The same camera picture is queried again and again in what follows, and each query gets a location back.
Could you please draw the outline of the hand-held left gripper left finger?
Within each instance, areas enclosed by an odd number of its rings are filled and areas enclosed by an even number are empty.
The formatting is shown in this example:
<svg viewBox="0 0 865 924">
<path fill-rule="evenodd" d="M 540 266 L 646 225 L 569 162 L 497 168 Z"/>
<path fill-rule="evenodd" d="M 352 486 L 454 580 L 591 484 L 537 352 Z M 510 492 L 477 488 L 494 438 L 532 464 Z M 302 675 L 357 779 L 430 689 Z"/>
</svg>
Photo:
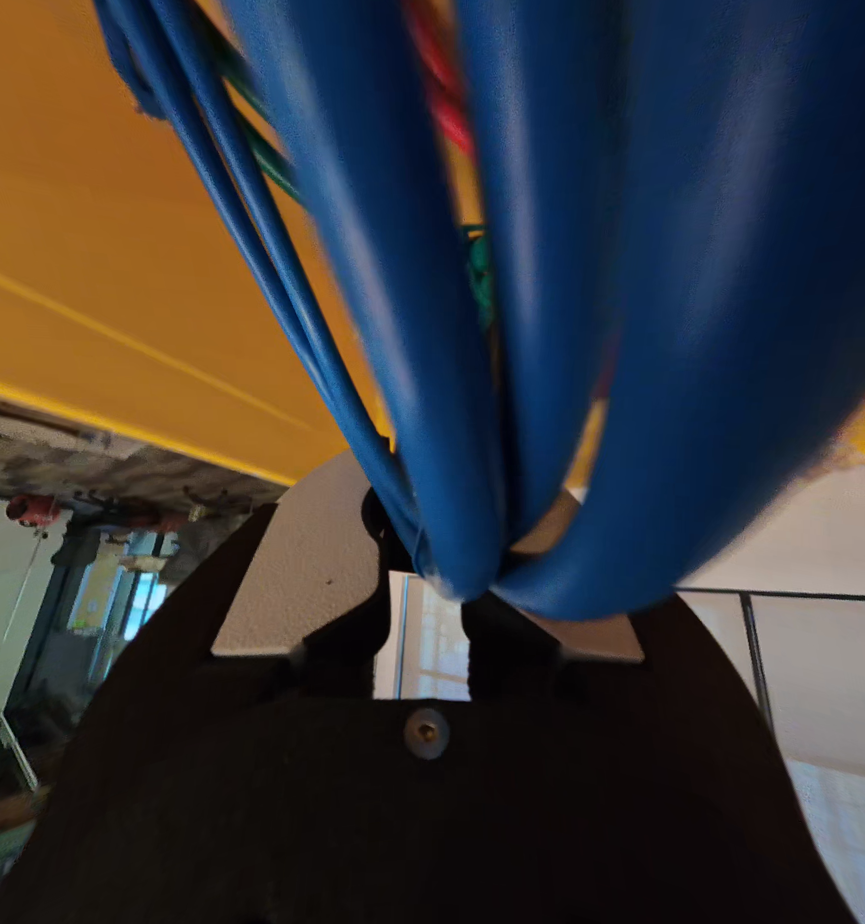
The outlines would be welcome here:
<svg viewBox="0 0 865 924">
<path fill-rule="evenodd" d="M 346 451 L 283 495 L 211 646 L 214 656 L 289 655 L 376 591 L 390 595 L 379 542 L 362 514 L 369 489 Z"/>
</svg>

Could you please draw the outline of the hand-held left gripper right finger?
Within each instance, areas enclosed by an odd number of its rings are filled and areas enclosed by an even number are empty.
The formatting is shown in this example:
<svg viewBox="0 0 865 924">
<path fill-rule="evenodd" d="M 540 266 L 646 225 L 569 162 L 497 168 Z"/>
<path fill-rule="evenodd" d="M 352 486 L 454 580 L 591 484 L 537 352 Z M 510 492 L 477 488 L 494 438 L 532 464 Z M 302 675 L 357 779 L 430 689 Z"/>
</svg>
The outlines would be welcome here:
<svg viewBox="0 0 865 924">
<path fill-rule="evenodd" d="M 646 657 L 627 616 L 554 621 L 519 611 L 492 593 L 464 604 L 463 629 L 472 653 L 519 663 L 642 664 Z"/>
</svg>

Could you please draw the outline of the yellow plastic bin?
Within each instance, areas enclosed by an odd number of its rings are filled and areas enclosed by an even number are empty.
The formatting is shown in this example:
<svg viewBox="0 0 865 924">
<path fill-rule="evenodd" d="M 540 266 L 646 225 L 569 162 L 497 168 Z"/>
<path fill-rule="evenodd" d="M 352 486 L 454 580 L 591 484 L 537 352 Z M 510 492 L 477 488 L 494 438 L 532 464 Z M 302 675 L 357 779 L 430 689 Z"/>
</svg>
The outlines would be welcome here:
<svg viewBox="0 0 865 924">
<path fill-rule="evenodd" d="M 346 449 L 91 2 L 0 2 L 0 412 L 281 485 Z"/>
</svg>

